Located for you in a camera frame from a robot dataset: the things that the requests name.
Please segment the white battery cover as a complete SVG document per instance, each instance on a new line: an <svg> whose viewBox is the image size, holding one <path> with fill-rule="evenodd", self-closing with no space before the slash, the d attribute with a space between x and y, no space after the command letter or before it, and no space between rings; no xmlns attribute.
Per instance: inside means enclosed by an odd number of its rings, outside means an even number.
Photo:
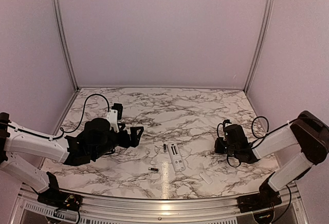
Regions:
<svg viewBox="0 0 329 224"><path fill-rule="evenodd" d="M207 184L211 184L213 182L211 177L209 175L207 175L206 173L201 172L199 175Z"/></svg>

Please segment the white remote control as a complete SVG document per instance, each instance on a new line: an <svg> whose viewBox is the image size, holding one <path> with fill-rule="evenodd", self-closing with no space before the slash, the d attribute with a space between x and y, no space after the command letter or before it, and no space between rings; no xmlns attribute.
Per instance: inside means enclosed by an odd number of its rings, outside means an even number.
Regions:
<svg viewBox="0 0 329 224"><path fill-rule="evenodd" d="M176 143L167 144L169 156L175 172L182 172L186 169L182 155Z"/></svg>

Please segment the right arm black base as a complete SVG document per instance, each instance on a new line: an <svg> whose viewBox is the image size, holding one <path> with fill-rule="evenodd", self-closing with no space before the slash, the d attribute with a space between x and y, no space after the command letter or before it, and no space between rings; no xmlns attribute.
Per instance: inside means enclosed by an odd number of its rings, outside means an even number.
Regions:
<svg viewBox="0 0 329 224"><path fill-rule="evenodd" d="M272 208L276 205L280 205L281 203L282 200L280 193L273 190L269 186L268 180L264 181L260 185L258 193L240 196L237 198L238 208L241 213Z"/></svg>

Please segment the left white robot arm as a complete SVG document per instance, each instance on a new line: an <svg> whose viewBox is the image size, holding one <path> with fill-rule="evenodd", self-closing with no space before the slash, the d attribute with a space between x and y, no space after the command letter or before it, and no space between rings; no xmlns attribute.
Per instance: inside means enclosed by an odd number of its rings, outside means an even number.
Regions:
<svg viewBox="0 0 329 224"><path fill-rule="evenodd" d="M57 180L19 156L20 153L41 156L69 166L95 162L116 147L137 147L144 131L142 126L125 130L124 124L115 124L116 114L95 118L84 125L77 136L58 137L25 130L10 121L8 113L1 113L1 170L32 187L54 206L61 206L65 195Z"/></svg>

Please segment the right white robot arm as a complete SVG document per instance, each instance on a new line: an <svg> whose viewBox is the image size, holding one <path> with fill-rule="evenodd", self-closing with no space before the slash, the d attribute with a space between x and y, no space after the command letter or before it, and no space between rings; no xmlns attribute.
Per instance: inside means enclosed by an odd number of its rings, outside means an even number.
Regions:
<svg viewBox="0 0 329 224"><path fill-rule="evenodd" d="M253 164L291 147L298 150L259 187L254 202L260 208L268 206L281 189L303 177L328 155L328 125L306 110L278 128L255 136L252 142L248 141L242 126L230 120L224 120L218 127L223 135L215 141L215 153L234 158L239 164Z"/></svg>

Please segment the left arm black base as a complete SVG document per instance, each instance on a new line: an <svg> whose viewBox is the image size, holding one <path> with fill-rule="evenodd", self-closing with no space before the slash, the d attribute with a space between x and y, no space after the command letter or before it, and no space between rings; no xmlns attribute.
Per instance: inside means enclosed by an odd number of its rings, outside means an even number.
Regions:
<svg viewBox="0 0 329 224"><path fill-rule="evenodd" d="M79 211L82 196L56 189L47 189L42 193L38 193L38 202L56 207L57 210Z"/></svg>

